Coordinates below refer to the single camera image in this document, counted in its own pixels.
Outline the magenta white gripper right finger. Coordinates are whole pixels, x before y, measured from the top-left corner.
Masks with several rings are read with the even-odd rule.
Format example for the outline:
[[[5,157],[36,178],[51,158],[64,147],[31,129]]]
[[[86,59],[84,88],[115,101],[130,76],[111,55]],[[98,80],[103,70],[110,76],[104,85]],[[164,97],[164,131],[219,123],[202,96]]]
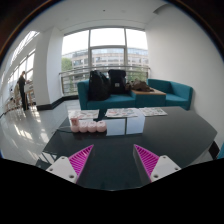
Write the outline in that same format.
[[[143,183],[152,183],[180,170],[167,155],[158,156],[137,144],[133,146],[133,156]]]

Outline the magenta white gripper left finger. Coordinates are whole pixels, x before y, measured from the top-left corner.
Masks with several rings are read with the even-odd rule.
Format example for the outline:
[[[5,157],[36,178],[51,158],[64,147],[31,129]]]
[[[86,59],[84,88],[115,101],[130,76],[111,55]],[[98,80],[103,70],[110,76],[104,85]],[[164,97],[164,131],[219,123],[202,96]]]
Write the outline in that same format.
[[[61,156],[47,168],[47,171],[67,181],[76,183],[81,176],[92,149],[93,145],[90,145],[70,157]]]

